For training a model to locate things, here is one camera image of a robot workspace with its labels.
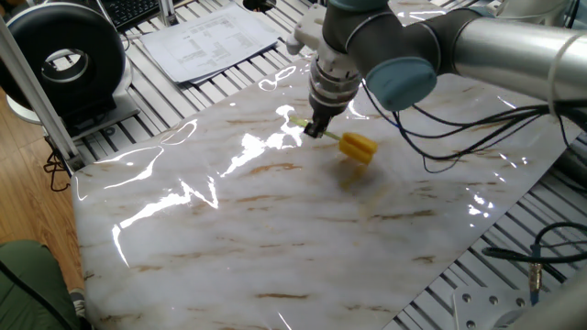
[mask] wooden floor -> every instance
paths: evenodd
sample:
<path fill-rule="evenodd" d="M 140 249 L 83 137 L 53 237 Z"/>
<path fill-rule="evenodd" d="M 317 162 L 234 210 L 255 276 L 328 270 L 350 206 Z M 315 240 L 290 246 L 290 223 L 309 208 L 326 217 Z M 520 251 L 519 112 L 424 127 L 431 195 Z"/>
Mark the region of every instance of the wooden floor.
<path fill-rule="evenodd" d="M 51 191 L 50 174 L 42 167 L 50 153 L 41 127 L 15 117 L 0 89 L 0 243 L 34 239 L 46 244 L 68 288 L 81 288 L 72 190 Z M 56 173 L 56 187 L 69 181 L 65 172 Z"/>

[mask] metal grid table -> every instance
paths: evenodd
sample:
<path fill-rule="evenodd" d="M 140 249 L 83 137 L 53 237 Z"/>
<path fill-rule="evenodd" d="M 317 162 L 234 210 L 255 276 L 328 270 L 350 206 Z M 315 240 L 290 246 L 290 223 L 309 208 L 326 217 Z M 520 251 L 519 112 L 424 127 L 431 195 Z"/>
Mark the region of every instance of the metal grid table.
<path fill-rule="evenodd" d="M 229 2 L 194 1 L 178 7 L 177 17 L 180 21 L 202 17 Z M 432 0 L 432 3 L 446 9 L 455 9 L 461 6 L 485 6 L 490 1 Z M 282 33 L 277 46 L 197 85 L 176 84 L 170 81 L 142 43 L 139 40 L 132 40 L 127 51 L 134 69 L 129 94 L 141 112 L 78 141 L 77 147 L 82 152 L 84 161 L 90 163 L 99 160 L 130 144 L 152 138 L 187 116 L 205 110 L 266 74 L 295 61 L 298 57 L 289 55 L 283 42 L 309 6 L 305 0 L 279 0 L 275 9 L 265 15 L 258 14 L 260 19 Z M 161 28 L 163 24 L 158 18 L 154 18 L 132 28 L 129 33 L 149 33 Z M 66 62 L 58 61 L 55 64 L 67 65 Z M 587 144 L 581 143 L 581 140 L 577 140 L 575 146 L 587 149 Z M 585 197 L 573 191 L 565 182 L 570 180 L 556 170 L 546 174 L 491 229 L 407 305 L 385 330 L 454 329 L 452 293 L 458 287 L 527 290 L 526 264 L 486 258 L 482 255 L 482 249 L 500 247 L 529 253 L 528 247 L 533 242 L 534 235 L 544 226 L 558 221 L 573 221 L 587 225 Z M 587 236 L 561 229 L 554 238 L 548 238 L 546 244 L 552 245 L 584 240 Z M 578 251 L 583 252 L 579 247 L 566 246 L 544 249 L 543 254 L 546 257 L 553 257 Z M 555 268 L 566 277 L 571 277 L 584 263 L 560 264 Z M 559 283 L 545 273 L 544 290 L 552 292 L 558 287 Z"/>

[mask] paper document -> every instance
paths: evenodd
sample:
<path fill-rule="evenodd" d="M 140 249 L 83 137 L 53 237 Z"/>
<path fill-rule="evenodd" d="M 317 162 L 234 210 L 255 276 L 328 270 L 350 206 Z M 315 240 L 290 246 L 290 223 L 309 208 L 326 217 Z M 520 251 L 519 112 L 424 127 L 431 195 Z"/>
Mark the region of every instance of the paper document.
<path fill-rule="evenodd" d="M 174 81 L 200 81 L 265 50 L 280 35 L 247 10 L 228 5 L 210 15 L 141 37 Z"/>

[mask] metal pole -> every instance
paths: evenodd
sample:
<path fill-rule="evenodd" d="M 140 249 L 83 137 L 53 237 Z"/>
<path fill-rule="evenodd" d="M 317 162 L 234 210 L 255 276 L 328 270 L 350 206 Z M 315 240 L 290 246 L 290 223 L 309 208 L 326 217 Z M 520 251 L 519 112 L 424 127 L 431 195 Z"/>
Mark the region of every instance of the metal pole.
<path fill-rule="evenodd" d="M 172 0 L 159 0 L 159 10 L 161 11 L 161 22 L 163 22 L 165 27 L 174 26 L 178 23 Z"/>
<path fill-rule="evenodd" d="M 579 33 L 560 27 L 479 18 L 457 38 L 454 65 L 464 77 L 547 100 L 548 70 L 563 44 Z M 587 99 L 587 36 L 564 52 L 555 101 Z"/>
<path fill-rule="evenodd" d="M 67 133 L 61 119 L 55 112 L 49 98 L 43 91 L 27 59 L 12 37 L 4 20 L 0 19 L 0 59 L 14 77 L 28 103 L 39 116 L 55 147 L 76 171 L 83 166 L 80 154 Z"/>
<path fill-rule="evenodd" d="M 544 302 L 528 309 L 511 330 L 583 330 L 587 325 L 587 269 L 580 270 Z"/>

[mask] robotic arm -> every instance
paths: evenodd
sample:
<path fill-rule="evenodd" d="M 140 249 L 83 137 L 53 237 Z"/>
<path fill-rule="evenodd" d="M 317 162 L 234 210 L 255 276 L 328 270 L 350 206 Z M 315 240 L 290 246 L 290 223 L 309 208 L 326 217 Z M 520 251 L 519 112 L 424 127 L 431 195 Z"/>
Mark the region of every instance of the robotic arm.
<path fill-rule="evenodd" d="M 577 33 L 488 18 L 471 9 L 403 27 L 387 0 L 330 0 L 327 9 L 310 8 L 287 46 L 292 54 L 304 45 L 316 50 L 310 71 L 314 115 L 305 133 L 319 138 L 356 95 L 362 78 L 390 111 L 425 98 L 446 73 L 545 101 L 584 102 L 587 36 Z"/>

